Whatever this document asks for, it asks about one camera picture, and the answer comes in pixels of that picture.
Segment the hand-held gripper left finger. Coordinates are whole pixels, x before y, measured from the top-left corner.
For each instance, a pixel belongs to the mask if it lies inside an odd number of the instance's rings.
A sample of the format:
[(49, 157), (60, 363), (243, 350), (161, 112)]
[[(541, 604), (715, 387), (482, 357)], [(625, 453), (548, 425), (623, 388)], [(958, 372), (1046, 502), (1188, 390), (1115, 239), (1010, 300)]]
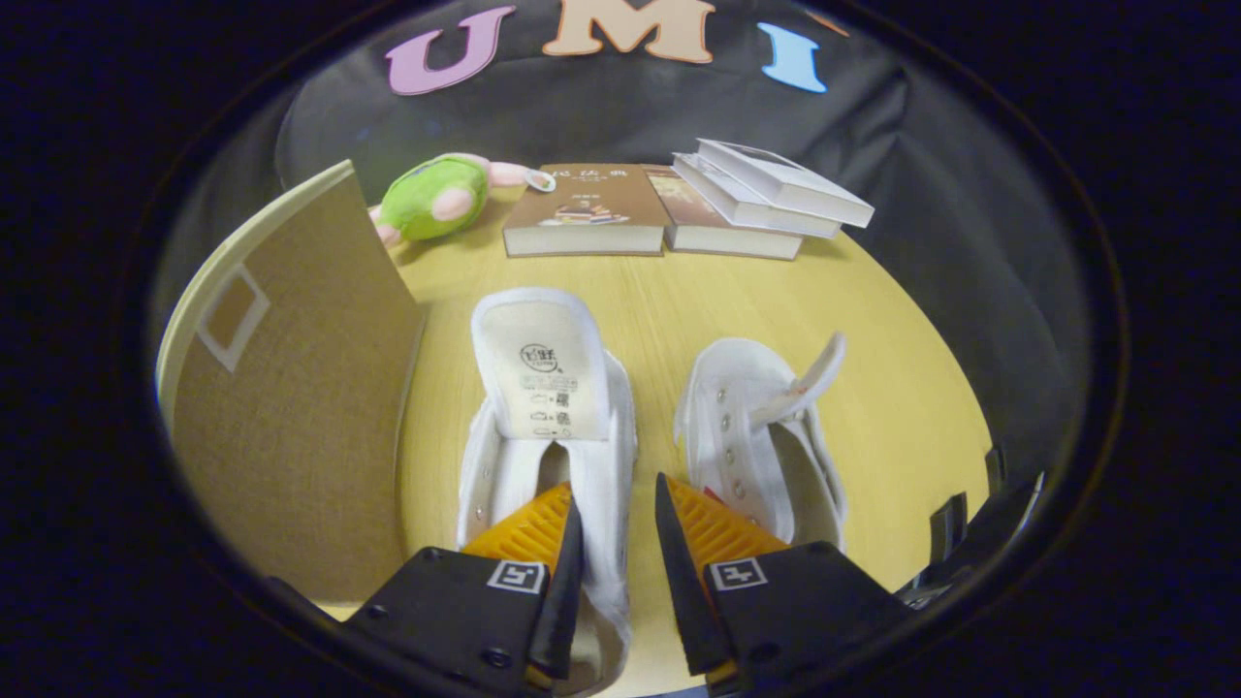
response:
[(558, 483), (462, 551), (426, 546), (347, 627), (495, 697), (549, 697), (567, 681), (585, 578), (585, 527)]

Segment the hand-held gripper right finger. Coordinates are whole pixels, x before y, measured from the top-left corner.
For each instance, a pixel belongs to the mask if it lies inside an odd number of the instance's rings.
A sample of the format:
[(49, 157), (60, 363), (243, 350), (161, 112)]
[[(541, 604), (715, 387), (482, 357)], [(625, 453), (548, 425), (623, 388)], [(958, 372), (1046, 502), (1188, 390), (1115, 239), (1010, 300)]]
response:
[(781, 542), (668, 474), (655, 520), (688, 672), (711, 694), (789, 688), (911, 615), (836, 545)]

